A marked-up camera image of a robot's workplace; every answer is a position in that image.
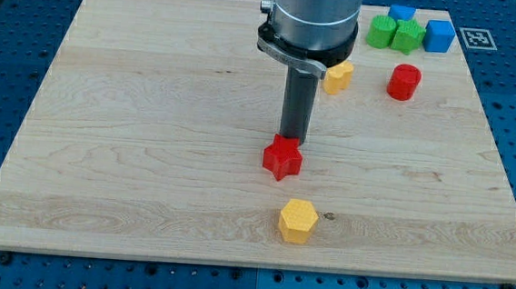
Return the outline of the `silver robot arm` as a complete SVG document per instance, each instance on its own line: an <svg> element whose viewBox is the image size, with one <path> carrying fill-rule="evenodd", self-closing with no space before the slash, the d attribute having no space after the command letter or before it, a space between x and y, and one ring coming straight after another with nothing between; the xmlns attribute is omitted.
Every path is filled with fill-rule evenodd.
<svg viewBox="0 0 516 289"><path fill-rule="evenodd" d="M361 6L362 0L262 0L267 19L258 28L257 48L322 80L351 54Z"/></svg>

